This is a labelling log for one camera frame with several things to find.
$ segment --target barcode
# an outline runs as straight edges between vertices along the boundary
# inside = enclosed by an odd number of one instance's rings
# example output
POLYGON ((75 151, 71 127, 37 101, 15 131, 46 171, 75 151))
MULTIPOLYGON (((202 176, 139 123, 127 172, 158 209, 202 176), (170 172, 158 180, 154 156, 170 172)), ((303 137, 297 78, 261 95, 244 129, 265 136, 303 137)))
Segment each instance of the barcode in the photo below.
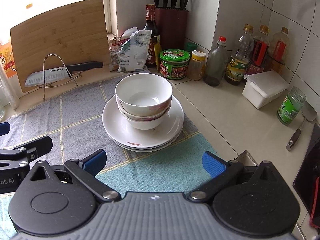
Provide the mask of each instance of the barcode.
POLYGON ((297 113, 298 113, 298 112, 292 110, 291 113, 290 113, 290 115, 288 116, 288 118, 289 118, 290 120, 293 120, 293 119, 296 117, 297 113))

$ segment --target dark red knife block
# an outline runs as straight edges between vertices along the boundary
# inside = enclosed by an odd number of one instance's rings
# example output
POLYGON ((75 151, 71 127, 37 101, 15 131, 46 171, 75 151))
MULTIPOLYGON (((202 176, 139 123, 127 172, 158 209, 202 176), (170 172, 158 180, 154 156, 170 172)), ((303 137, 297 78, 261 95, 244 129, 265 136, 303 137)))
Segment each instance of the dark red knife block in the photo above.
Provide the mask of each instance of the dark red knife block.
POLYGON ((180 8, 156 8, 155 17, 162 50, 184 48, 188 12, 180 8))

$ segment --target white plate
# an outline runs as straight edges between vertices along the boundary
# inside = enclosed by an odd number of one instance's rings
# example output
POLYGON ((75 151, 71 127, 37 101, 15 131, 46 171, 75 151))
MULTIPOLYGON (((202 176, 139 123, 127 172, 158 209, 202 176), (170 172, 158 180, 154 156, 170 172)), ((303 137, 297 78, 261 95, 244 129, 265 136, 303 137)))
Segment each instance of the white plate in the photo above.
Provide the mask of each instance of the white plate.
POLYGON ((103 127, 108 135, 124 146, 137 149, 158 147, 171 141, 182 130, 183 120, 182 106, 174 96, 163 122, 151 130, 133 128, 120 113, 116 96, 108 101, 102 113, 103 127))
POLYGON ((129 150, 129 151, 133 151, 133 152, 140 152, 140 153, 147 153, 147 152, 155 152, 155 151, 158 151, 158 150, 161 150, 163 148, 166 148, 167 146, 169 146, 170 144, 172 144, 177 138, 178 136, 180 135, 181 131, 177 134, 177 136, 175 136, 171 141, 167 142, 166 144, 164 145, 161 145, 159 147, 155 147, 155 148, 152 148, 152 149, 137 149, 137 148, 130 148, 130 147, 125 147, 123 145, 121 145, 120 143, 118 143, 116 140, 114 140, 113 138, 111 138, 111 136, 109 135, 110 139, 113 140, 114 143, 116 143, 117 145, 119 145, 120 147, 126 149, 126 150, 129 150))

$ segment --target empty glass jar with green label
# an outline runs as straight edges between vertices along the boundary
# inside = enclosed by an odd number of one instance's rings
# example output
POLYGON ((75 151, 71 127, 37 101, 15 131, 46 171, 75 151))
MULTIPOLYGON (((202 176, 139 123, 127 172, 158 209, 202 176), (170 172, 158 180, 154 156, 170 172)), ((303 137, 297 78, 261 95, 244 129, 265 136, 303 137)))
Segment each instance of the empty glass jar with green label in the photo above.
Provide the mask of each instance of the empty glass jar with green label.
POLYGON ((297 87, 292 87, 278 109, 277 117, 285 125, 290 124, 306 101, 305 94, 297 87))

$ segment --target white container lid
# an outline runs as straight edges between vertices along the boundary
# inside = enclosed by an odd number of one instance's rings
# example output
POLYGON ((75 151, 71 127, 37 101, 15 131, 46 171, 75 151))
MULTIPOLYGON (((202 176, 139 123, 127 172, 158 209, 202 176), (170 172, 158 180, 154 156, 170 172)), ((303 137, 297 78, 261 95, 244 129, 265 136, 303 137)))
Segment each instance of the white container lid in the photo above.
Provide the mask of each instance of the white container lid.
POLYGON ((251 86, 264 98, 270 98, 289 87, 289 84, 274 70, 244 75, 251 86))

